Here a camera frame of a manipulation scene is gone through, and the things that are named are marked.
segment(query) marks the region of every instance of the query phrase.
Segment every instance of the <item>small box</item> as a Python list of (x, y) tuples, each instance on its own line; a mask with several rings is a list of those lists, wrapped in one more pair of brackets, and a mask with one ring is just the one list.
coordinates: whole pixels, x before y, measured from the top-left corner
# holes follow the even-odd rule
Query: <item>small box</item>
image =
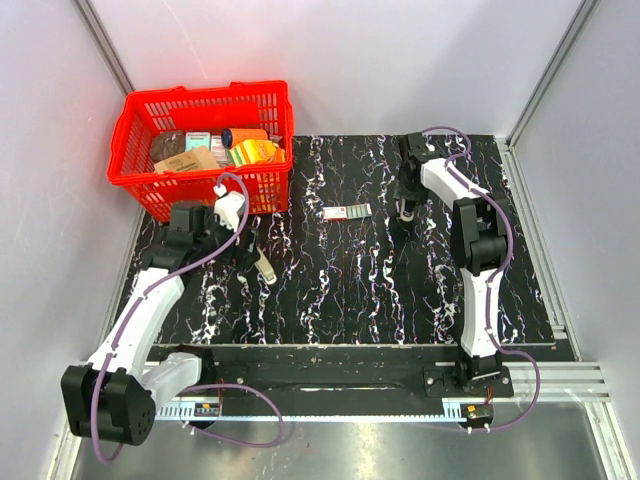
[(187, 132), (185, 135), (185, 151), (198, 147), (211, 148), (211, 134), (209, 132)]
[(154, 165), (157, 173), (218, 170), (220, 166), (208, 148), (202, 146), (174, 155)]

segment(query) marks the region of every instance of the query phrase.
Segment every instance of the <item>small package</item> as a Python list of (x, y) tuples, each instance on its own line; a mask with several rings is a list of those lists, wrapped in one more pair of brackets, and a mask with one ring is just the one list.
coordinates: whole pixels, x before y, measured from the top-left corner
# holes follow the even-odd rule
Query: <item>small package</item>
[(190, 172), (195, 170), (218, 170), (220, 165), (216, 162), (208, 147), (201, 146), (186, 152), (167, 158), (154, 165), (157, 173), (164, 172)]
[(222, 137), (220, 135), (211, 135), (211, 153), (221, 167), (226, 167), (233, 163), (231, 152), (222, 145)]
[(270, 140), (245, 140), (230, 151), (236, 167), (285, 161), (284, 150)]
[(161, 162), (167, 158), (178, 155), (185, 150), (185, 135), (180, 130), (163, 132), (151, 142), (149, 155), (153, 163)]
[(325, 207), (322, 209), (324, 220), (352, 220), (354, 218), (366, 218), (371, 216), (371, 205), (362, 203), (348, 207)]
[(193, 150), (198, 147), (211, 147), (211, 134), (209, 132), (187, 132), (185, 135), (185, 150)]

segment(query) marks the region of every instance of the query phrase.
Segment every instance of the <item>cable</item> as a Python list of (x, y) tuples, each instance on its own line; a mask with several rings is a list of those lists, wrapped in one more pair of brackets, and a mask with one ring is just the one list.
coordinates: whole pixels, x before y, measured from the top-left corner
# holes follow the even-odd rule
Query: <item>cable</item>
[[(498, 213), (498, 215), (500, 216), (500, 219), (505, 225), (505, 228), (507, 229), (507, 255), (504, 261), (502, 262), (502, 264), (487, 279), (487, 284), (489, 285), (497, 275), (504, 272), (509, 267), (509, 264), (511, 263), (511, 259), (513, 257), (513, 230), (511, 227), (511, 223), (509, 222), (509, 217), (507, 217), (507, 214), (504, 212), (504, 210), (502, 210), (500, 205), (498, 205), (493, 198), (491, 198), (489, 195), (487, 195), (483, 191), (476, 188), (478, 186), (473, 182), (471, 182), (470, 180), (468, 180), (467, 178), (465, 178), (463, 175), (461, 175), (457, 171), (455, 166), (454, 168), (451, 168), (451, 164), (456, 158), (464, 157), (469, 153), (471, 153), (471, 141), (469, 140), (469, 137), (456, 128), (444, 127), (444, 126), (430, 127), (423, 130), (422, 133), (424, 134), (424, 133), (432, 132), (434, 130), (449, 130), (451, 132), (456, 133), (457, 135), (460, 135), (464, 139), (464, 141), (466, 142), (466, 148), (462, 152), (458, 152), (448, 157), (444, 164), (445, 168), (453, 176), (453, 178), (455, 178), (458, 181), (458, 183), (460, 183), (464, 188), (468, 189), (471, 193), (478, 195), (487, 203), (489, 203), (489, 205), (491, 205), (495, 209), (495, 211)], [(536, 376), (536, 385), (533, 393), (533, 398), (531, 399), (531, 403), (529, 403), (529, 405), (524, 410), (524, 412), (522, 412), (520, 416), (518, 416), (515, 420), (507, 422), (504, 425), (491, 427), (492, 431), (499, 431), (499, 430), (506, 430), (508, 428), (511, 428), (517, 423), (520, 423), (522, 420), (527, 418), (527, 416), (529, 416), (529, 414), (535, 407), (536, 403), (538, 403), (538, 397), (540, 396), (540, 368), (538, 367), (538, 364), (535, 361), (535, 359), (531, 355), (529, 355), (527, 352), (524, 352), (522, 350), (505, 350), (502, 347), (502, 345), (500, 345), (500, 342), (498, 342), (498, 340), (493, 335), (493, 333), (491, 333), (492, 328), (491, 328), (491, 289), (490, 288), (487, 289), (486, 304), (487, 304), (486, 305), (486, 328), (487, 328), (487, 335), (489, 335), (489, 339), (491, 340), (491, 343), (493, 343), (494, 347), (496, 347), (496, 350), (498, 350), (503, 355), (518, 356), (528, 360), (531, 363), (531, 366), (533, 367), (533, 370)]]
[(270, 442), (267, 442), (267, 443), (251, 443), (251, 442), (245, 442), (243, 440), (237, 440), (235, 438), (226, 437), (224, 435), (220, 435), (219, 433), (207, 432), (206, 430), (203, 430), (197, 427), (192, 427), (194, 431), (201, 433), (202, 435), (206, 435), (207, 437), (215, 438), (216, 440), (224, 440), (226, 442), (230, 442), (235, 445), (240, 445), (241, 447), (271, 448), (271, 447), (275, 447), (276, 445), (279, 445), (282, 442), (282, 440), (284, 440), (284, 419), (282, 418), (282, 413), (280, 413), (280, 410), (278, 410), (278, 407), (276, 406), (276, 404), (273, 403), (273, 401), (269, 397), (267, 397), (264, 393), (262, 393), (259, 390), (256, 390), (253, 387), (249, 387), (247, 385), (240, 385), (236, 383), (213, 383), (210, 385), (194, 385), (192, 387), (184, 389), (182, 393), (199, 392), (201, 390), (210, 390), (210, 389), (221, 390), (223, 388), (233, 388), (236, 390), (244, 390), (246, 392), (251, 392), (254, 395), (260, 397), (262, 400), (264, 400), (264, 402), (267, 405), (269, 405), (269, 407), (271, 407), (271, 410), (273, 410), (273, 413), (276, 414), (276, 417), (278, 417), (278, 436), (274, 440), (271, 440)]
[(103, 464), (110, 464), (112, 463), (120, 454), (120, 451), (122, 450), (122, 446), (123, 444), (118, 445), (118, 447), (116, 448), (116, 450), (114, 451), (114, 453), (111, 455), (111, 457), (105, 457), (104, 453), (102, 452), (102, 448), (100, 447), (100, 438), (99, 438), (99, 434), (98, 434), (98, 402), (100, 399), (100, 390), (102, 389), (103, 383), (104, 383), (104, 377), (107, 374), (107, 369), (109, 368), (109, 364), (111, 363), (111, 360), (113, 359), (113, 352), (115, 352), (115, 349), (118, 347), (118, 343), (120, 342), (120, 338), (122, 338), (122, 335), (124, 334), (124, 330), (127, 327), (127, 325), (129, 324), (129, 321), (131, 320), (131, 318), (133, 317), (133, 314), (135, 313), (136, 309), (140, 306), (140, 304), (142, 303), (142, 301), (144, 300), (144, 298), (149, 295), (156, 287), (158, 287), (159, 285), (161, 285), (162, 283), (166, 282), (167, 280), (170, 280), (174, 277), (177, 277), (178, 275), (182, 275), (183, 273), (187, 273), (191, 270), (193, 270), (194, 268), (198, 268), (201, 265), (204, 265), (205, 263), (210, 262), (211, 260), (215, 259), (218, 255), (220, 255), (222, 252), (224, 252), (227, 248), (229, 248), (236, 240), (237, 238), (240, 236), (240, 233), (242, 232), (242, 230), (244, 229), (245, 225), (247, 224), (247, 219), (249, 218), (249, 192), (247, 191), (247, 187), (244, 184), (244, 182), (242, 181), (242, 179), (237, 176), (234, 175), (233, 173), (229, 173), (229, 172), (224, 172), (222, 175), (220, 175), (218, 177), (218, 185), (221, 185), (222, 180), (224, 180), (225, 178), (230, 178), (232, 180), (234, 180), (238, 186), (240, 187), (240, 189), (242, 190), (242, 193), (244, 195), (244, 199), (245, 199), (245, 209), (244, 212), (242, 214), (242, 219), (240, 220), (240, 225), (238, 226), (238, 229), (233, 232), (233, 234), (231, 235), (231, 237), (229, 237), (229, 239), (224, 242), (218, 249), (216, 249), (213, 253), (207, 255), (206, 257), (201, 258), (200, 260), (197, 260), (185, 267), (179, 268), (178, 270), (176, 270), (175, 272), (172, 272), (170, 274), (168, 274), (167, 276), (161, 278), (160, 280), (158, 280), (157, 282), (153, 283), (152, 285), (150, 285), (149, 287), (147, 287), (142, 296), (138, 297), (135, 302), (133, 303), (133, 305), (131, 305), (131, 308), (129, 309), (129, 311), (125, 314), (122, 323), (120, 324), (120, 327), (118, 328), (118, 330), (116, 331), (115, 335), (113, 336), (113, 342), (111, 343), (111, 349), (112, 352), (108, 353), (105, 356), (104, 362), (102, 364), (102, 367), (100, 368), (100, 371), (98, 373), (98, 377), (96, 378), (96, 383), (93, 387), (93, 392), (91, 394), (91, 405), (90, 405), (90, 410), (89, 410), (89, 415), (90, 415), (90, 427), (91, 427), (91, 443), (93, 445), (93, 451), (95, 452), (96, 458), (100, 461), (100, 463)]

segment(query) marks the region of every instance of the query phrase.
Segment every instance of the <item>label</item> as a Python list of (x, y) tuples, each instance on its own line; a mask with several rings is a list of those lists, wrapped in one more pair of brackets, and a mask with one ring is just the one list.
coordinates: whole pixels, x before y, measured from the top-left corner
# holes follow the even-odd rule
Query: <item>label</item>
[(325, 220), (346, 220), (347, 207), (325, 207), (322, 209), (322, 218)]

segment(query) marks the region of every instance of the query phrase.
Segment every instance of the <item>metal floor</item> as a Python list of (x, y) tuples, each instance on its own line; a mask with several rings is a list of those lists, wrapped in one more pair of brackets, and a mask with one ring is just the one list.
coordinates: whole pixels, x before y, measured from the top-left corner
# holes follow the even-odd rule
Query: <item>metal floor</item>
[[(496, 424), (519, 412), (496, 407)], [(451, 425), (287, 424), (283, 444), (241, 448), (191, 436), (179, 424), (158, 422), (140, 447), (125, 447), (114, 465), (98, 463), (83, 441), (74, 479), (467, 479), (606, 478), (586, 412), (580, 404), (539, 404), (505, 432), (467, 436)], [(216, 432), (269, 441), (268, 423), (221, 423)]]

